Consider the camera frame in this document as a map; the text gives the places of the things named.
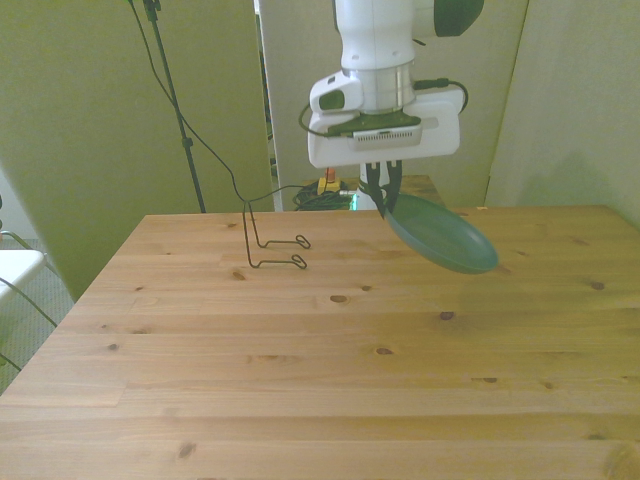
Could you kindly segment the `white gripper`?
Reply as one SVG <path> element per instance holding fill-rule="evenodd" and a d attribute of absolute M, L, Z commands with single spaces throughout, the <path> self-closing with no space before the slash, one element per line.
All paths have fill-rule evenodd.
<path fill-rule="evenodd" d="M 330 126 L 356 117 L 354 112 L 311 117 L 308 134 L 308 153 L 316 168 L 346 165 L 365 165 L 365 193 L 373 200 L 380 216 L 385 218 L 386 207 L 394 208 L 402 183 L 402 161 L 433 156 L 450 155 L 460 145 L 459 112 L 461 91 L 427 91 L 404 107 L 404 112 L 421 119 L 412 127 L 385 127 L 356 132 L 351 136 L 327 138 Z M 380 181 L 388 172 L 389 183 Z"/>

